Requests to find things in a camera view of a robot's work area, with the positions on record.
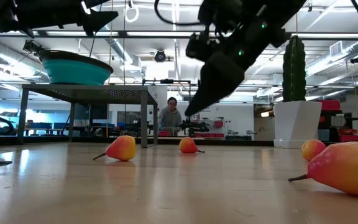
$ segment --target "shelf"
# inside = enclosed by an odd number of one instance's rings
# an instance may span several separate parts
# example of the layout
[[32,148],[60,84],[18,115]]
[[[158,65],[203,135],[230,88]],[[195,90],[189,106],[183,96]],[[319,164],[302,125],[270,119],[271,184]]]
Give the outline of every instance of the shelf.
[[23,89],[50,96],[70,103],[97,104],[141,104],[142,93],[147,93],[147,104],[157,102],[149,93],[147,86],[88,86],[88,85],[40,85],[26,84]]

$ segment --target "bowl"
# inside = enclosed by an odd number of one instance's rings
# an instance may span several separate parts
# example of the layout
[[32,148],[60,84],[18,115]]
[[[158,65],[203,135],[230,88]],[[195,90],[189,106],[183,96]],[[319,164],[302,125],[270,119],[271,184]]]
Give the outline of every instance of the bowl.
[[62,50],[41,50],[49,84],[103,85],[114,71],[97,59]]

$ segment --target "red and yellow pear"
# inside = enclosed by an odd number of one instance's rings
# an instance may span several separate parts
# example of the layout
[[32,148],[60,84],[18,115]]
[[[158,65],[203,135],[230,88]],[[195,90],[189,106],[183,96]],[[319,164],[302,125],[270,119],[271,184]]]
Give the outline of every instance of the red and yellow pear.
[[128,161],[133,159],[136,155],[136,142],[132,136],[119,136],[112,142],[106,149],[106,152],[100,156],[95,157],[93,160],[108,156],[120,161]]
[[320,154],[326,145],[319,140],[308,140],[302,145],[302,156],[306,161],[312,160]]
[[332,144],[308,164],[308,173],[289,179],[313,180],[358,195],[358,142]]
[[182,153],[196,153],[196,152],[203,152],[198,150],[196,143],[194,142],[194,140],[190,137],[184,137],[180,142],[179,142],[179,150]]

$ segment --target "person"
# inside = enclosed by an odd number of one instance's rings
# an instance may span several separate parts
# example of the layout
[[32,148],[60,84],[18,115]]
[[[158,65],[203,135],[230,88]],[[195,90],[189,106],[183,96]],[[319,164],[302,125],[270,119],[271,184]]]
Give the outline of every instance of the person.
[[181,115],[177,110],[178,101],[174,97],[168,99],[168,106],[161,110],[158,116],[158,126],[160,130],[172,131],[174,136],[177,136],[181,124]]

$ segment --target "white planter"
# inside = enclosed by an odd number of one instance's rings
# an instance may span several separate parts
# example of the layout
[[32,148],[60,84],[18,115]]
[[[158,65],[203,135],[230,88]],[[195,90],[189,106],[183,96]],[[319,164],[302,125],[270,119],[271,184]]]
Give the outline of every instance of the white planter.
[[293,101],[274,106],[275,147],[300,149],[307,140],[317,138],[320,102]]

